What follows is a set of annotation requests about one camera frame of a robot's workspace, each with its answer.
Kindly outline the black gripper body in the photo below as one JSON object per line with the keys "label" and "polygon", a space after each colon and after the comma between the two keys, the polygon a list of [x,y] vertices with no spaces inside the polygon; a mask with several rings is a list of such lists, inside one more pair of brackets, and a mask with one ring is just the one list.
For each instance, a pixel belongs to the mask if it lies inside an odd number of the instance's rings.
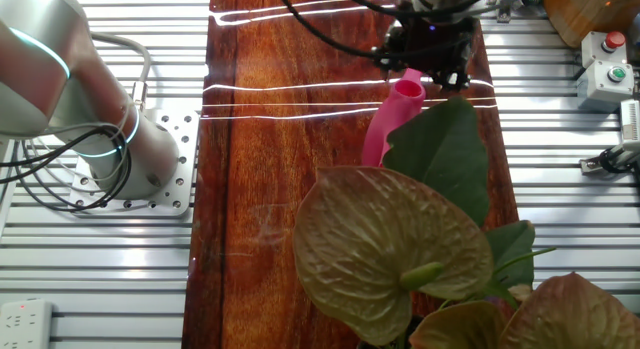
{"label": "black gripper body", "polygon": [[387,31],[387,50],[399,62],[424,73],[446,74],[467,69],[475,19],[430,23],[422,19],[394,22]]}

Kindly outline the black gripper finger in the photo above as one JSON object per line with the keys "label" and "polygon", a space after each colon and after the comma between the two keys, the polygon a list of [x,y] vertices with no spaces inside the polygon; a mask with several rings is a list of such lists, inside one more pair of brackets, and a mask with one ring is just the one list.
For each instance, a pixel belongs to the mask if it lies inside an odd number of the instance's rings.
{"label": "black gripper finger", "polygon": [[471,77],[465,68],[441,69],[432,72],[432,79],[442,91],[459,92],[468,89]]}
{"label": "black gripper finger", "polygon": [[[402,54],[405,51],[403,44],[384,44],[380,47],[373,47],[372,53],[382,56],[384,54]],[[382,58],[374,59],[374,65],[383,72],[394,71],[401,72],[407,68],[405,62],[401,59]]]}

